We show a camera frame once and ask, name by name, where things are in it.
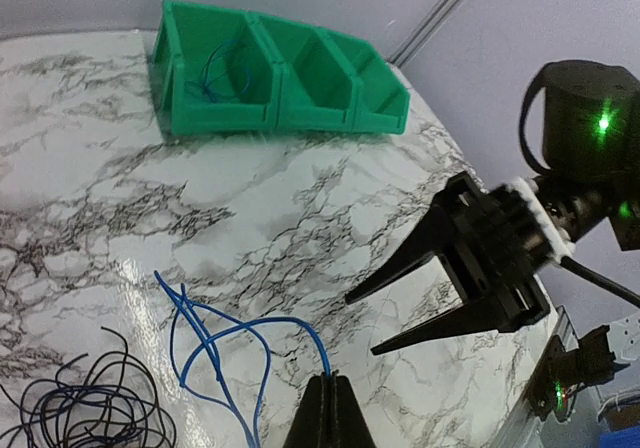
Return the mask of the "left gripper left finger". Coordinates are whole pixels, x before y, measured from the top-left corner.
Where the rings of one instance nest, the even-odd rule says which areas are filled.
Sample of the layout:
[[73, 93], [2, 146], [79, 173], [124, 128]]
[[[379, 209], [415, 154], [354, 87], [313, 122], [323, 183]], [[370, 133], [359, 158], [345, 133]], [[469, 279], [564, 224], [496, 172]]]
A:
[[330, 445], [330, 378], [309, 379], [295, 412], [284, 448], [322, 448]]

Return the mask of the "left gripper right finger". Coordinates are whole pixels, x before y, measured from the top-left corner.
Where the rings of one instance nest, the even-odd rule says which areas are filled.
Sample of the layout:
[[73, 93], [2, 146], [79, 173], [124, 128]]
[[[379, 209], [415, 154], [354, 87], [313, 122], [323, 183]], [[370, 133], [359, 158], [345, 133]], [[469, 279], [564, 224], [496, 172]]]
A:
[[337, 373], [330, 381], [329, 446], [376, 447], [349, 379]]

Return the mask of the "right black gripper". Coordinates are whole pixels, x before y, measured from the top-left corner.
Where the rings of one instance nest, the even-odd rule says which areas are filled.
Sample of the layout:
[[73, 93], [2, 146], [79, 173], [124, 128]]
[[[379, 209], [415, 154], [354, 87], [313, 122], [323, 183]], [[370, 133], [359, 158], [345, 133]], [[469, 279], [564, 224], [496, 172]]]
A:
[[501, 185], [485, 193], [461, 172], [449, 178], [432, 205], [391, 257], [345, 295], [345, 302], [371, 296], [437, 253], [462, 304], [374, 346], [374, 356], [491, 330], [515, 332], [550, 312], [534, 279], [550, 244], [517, 191]]

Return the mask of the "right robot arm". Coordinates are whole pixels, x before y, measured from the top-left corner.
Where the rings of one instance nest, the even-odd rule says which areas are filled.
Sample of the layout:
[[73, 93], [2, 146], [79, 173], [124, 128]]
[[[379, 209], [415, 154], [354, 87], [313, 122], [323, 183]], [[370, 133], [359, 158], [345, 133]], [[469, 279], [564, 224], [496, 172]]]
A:
[[534, 177], [484, 191], [467, 172], [449, 178], [393, 255], [346, 294], [362, 300], [432, 259], [460, 304], [376, 345], [374, 355], [487, 331], [512, 333], [549, 314], [536, 275], [556, 264], [637, 304], [629, 289], [577, 263], [575, 244], [601, 221], [619, 247], [639, 247], [639, 82], [589, 60], [544, 65], [521, 109], [544, 97], [541, 158], [520, 147]]

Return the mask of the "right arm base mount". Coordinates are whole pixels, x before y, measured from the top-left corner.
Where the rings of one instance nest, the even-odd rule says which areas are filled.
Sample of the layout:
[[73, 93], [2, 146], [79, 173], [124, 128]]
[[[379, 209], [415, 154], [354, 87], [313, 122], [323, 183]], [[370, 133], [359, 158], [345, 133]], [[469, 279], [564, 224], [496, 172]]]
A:
[[620, 363], [610, 347], [609, 325], [601, 325], [567, 350], [559, 335], [553, 335], [534, 370], [526, 390], [532, 413], [545, 421], [553, 413], [566, 420], [569, 399], [581, 389], [605, 384], [629, 366]]

